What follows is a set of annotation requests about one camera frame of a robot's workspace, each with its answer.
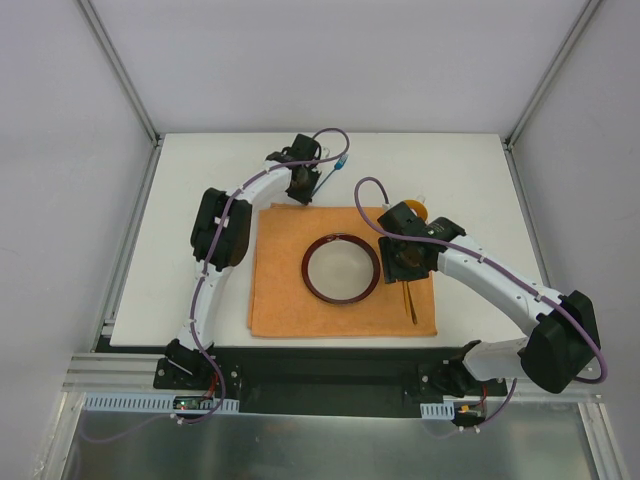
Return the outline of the white floral mug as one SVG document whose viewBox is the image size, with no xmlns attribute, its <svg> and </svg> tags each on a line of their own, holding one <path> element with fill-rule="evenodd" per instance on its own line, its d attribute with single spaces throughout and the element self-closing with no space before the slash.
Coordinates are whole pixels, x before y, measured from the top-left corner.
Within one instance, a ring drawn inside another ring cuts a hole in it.
<svg viewBox="0 0 640 480">
<path fill-rule="evenodd" d="M 427 222 L 429 212 L 425 205 L 425 197 L 423 195 L 418 195 L 415 198 L 405 199 L 404 203 L 409 207 L 409 209 L 421 220 Z"/>
</svg>

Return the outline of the red rimmed plate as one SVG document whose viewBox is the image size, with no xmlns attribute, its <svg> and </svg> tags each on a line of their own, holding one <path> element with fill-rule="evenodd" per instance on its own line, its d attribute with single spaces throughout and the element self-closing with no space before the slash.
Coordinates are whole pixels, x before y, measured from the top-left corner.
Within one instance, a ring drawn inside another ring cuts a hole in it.
<svg viewBox="0 0 640 480">
<path fill-rule="evenodd" d="M 333 233 L 315 240 L 301 262 L 307 289 L 332 305 L 358 303 L 373 293 L 381 265 L 373 247 L 352 234 Z"/>
</svg>

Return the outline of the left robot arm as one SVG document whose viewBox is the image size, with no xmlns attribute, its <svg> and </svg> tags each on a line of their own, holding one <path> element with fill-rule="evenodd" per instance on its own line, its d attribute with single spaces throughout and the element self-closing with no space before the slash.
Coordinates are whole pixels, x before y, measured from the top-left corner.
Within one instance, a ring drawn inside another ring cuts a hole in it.
<svg viewBox="0 0 640 480">
<path fill-rule="evenodd" d="M 269 154 L 260 172 L 237 188 L 205 191 L 190 236 L 196 280 L 188 319 L 157 364 L 156 389 L 200 390 L 213 387 L 221 377 L 207 359 L 213 341 L 205 330 L 219 309 L 230 274 L 247 254 L 253 210 L 281 193 L 309 204 L 321 162 L 317 136 L 298 134 L 291 145 Z"/>
</svg>

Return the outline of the gold spoon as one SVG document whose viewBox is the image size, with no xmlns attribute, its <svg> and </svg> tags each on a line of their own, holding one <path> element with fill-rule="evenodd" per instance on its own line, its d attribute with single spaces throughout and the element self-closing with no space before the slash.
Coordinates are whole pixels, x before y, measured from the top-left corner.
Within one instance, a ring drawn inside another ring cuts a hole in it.
<svg viewBox="0 0 640 480">
<path fill-rule="evenodd" d="M 409 292 L 409 288 L 408 288 L 408 282 L 401 282 L 401 286 L 402 286 L 402 293 L 403 293 L 403 301 L 404 301 L 405 311 L 407 312 L 407 315 L 410 315 L 410 312 L 411 312 L 411 299 L 410 299 L 410 292 Z"/>
<path fill-rule="evenodd" d="M 410 292 L 410 299 L 411 299 L 411 312 L 410 312 L 410 318 L 411 321 L 414 325 L 418 324 L 418 316 L 415 310 L 415 306 L 414 306 L 414 302 L 413 302 L 413 298 L 412 298 L 412 294 L 411 294 L 411 290 L 410 290 L 410 285 L 408 283 L 408 288 L 409 288 L 409 292 Z"/>
</svg>

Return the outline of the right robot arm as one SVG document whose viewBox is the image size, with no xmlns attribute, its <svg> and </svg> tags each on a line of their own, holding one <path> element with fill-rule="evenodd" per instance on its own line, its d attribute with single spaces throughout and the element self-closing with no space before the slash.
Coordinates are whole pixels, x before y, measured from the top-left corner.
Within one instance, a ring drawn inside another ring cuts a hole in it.
<svg viewBox="0 0 640 480">
<path fill-rule="evenodd" d="M 400 202 L 377 220 L 386 282 L 413 282 L 440 272 L 473 290 L 521 331 L 518 339 L 474 340 L 429 375 L 432 387 L 463 397 L 485 382 L 527 378 L 559 394 L 595 358 L 600 340 L 592 301 L 564 295 L 491 259 L 466 231 L 446 217 L 427 223 Z"/>
</svg>

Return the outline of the orange cloth placemat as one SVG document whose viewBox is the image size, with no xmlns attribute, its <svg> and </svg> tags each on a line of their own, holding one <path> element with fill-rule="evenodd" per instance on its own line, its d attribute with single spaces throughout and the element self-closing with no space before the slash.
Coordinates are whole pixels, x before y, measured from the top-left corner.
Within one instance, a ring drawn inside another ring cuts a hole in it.
<svg viewBox="0 0 640 480">
<path fill-rule="evenodd" d="M 331 234 L 350 234 L 379 253 L 379 235 L 354 207 L 274 204 L 260 211 L 248 325 L 255 337 L 429 337 L 437 334 L 433 280 L 411 282 L 415 317 L 405 306 L 400 283 L 380 280 L 362 300 L 336 305 L 305 285 L 303 256 Z"/>
</svg>

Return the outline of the blue metal fork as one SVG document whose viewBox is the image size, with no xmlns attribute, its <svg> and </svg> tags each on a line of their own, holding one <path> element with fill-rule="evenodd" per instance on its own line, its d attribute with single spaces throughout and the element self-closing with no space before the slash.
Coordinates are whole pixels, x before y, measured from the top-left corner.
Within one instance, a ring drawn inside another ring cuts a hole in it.
<svg viewBox="0 0 640 480">
<path fill-rule="evenodd" d="M 344 153 L 343 155 L 340 156 L 340 158 L 334 164 L 333 168 L 316 185 L 315 189 L 312 192 L 312 196 L 315 196 L 319 192 L 319 190 L 327 183 L 327 181 L 333 174 L 337 173 L 344 167 L 344 165 L 348 161 L 348 158 L 349 158 L 348 153 Z"/>
</svg>

